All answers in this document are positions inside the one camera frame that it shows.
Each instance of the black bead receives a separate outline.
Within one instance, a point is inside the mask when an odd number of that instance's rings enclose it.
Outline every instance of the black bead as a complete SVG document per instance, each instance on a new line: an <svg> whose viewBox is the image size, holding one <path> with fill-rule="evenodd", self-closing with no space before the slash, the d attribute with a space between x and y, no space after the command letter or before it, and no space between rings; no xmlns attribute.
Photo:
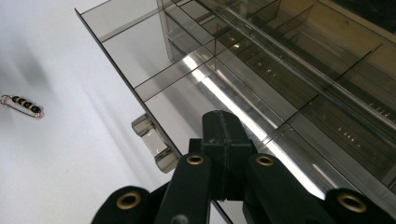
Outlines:
<svg viewBox="0 0 396 224"><path fill-rule="evenodd" d="M41 112L41 109L38 106L33 106L31 110L32 110L33 113L40 113Z"/></svg>
<svg viewBox="0 0 396 224"><path fill-rule="evenodd" d="M32 105L32 103L30 103L30 102L26 102L26 103L24 103L24 105L23 105L23 106L24 106L25 108L29 108L29 106L31 106L31 105Z"/></svg>
<svg viewBox="0 0 396 224"><path fill-rule="evenodd" d="M20 98L19 100L18 100L18 104L22 104L23 103L23 101L26 101L25 99L23 99L23 98Z"/></svg>

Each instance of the white surface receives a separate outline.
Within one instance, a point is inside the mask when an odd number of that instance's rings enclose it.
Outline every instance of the white surface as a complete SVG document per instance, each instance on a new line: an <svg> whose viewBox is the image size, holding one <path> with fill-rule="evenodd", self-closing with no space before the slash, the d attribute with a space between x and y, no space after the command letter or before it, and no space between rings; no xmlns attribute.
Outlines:
<svg viewBox="0 0 396 224"><path fill-rule="evenodd" d="M116 189L171 177L131 129L143 109L75 14L101 2L0 1L0 95L45 112L0 106L2 224L89 223Z"/></svg>

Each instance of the brass grommet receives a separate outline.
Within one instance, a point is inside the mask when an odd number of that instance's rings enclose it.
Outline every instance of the brass grommet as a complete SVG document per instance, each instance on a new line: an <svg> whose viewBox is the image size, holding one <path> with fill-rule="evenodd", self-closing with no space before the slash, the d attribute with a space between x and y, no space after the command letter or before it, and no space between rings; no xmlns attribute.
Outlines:
<svg viewBox="0 0 396 224"><path fill-rule="evenodd" d="M256 162L263 166L272 166L274 165L274 160L267 156L260 156L256 159Z"/></svg>
<svg viewBox="0 0 396 224"><path fill-rule="evenodd" d="M142 200L142 197L140 194L136 191L131 191L128 193L122 194L118 199L117 199L117 207L122 210L127 210L131 208L135 208L138 204L140 204L140 201Z"/></svg>
<svg viewBox="0 0 396 224"><path fill-rule="evenodd" d="M364 213L367 211L366 204L354 195L343 193L338 195L337 200L341 205L352 212Z"/></svg>
<svg viewBox="0 0 396 224"><path fill-rule="evenodd" d="M189 164L191 164L191 165L199 165L199 164L201 164L202 162L204 162L204 158L201 157L201 156L193 155L193 156L189 156L189 157L187 158L187 162L188 162Z"/></svg>

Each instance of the clear plastic organizer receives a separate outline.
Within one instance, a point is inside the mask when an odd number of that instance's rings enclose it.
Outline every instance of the clear plastic organizer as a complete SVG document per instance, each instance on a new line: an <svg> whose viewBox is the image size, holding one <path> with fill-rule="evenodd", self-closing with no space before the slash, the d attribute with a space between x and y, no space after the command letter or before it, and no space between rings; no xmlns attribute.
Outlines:
<svg viewBox="0 0 396 224"><path fill-rule="evenodd" d="M326 0L136 7L78 15L176 155L202 137L204 113L229 111L314 195L358 190L396 217L393 35ZM241 223L235 207L220 212Z"/></svg>

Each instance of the safety pin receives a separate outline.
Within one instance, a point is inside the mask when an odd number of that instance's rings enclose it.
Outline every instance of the safety pin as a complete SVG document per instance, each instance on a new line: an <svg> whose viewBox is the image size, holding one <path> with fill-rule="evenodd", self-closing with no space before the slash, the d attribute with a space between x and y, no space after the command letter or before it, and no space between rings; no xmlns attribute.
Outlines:
<svg viewBox="0 0 396 224"><path fill-rule="evenodd" d="M8 104L7 103L8 100L12 100L12 102L14 102L15 104L19 104L22 107L29 109L32 113L26 113L25 111L22 111L22 110L18 109L17 107ZM0 104L4 105L5 107L11 107L16 111L19 111L22 114L27 115L32 118L35 118L35 119L43 118L43 113L42 113L40 107L28 102L27 100L25 100L19 96L2 95L0 98Z"/></svg>

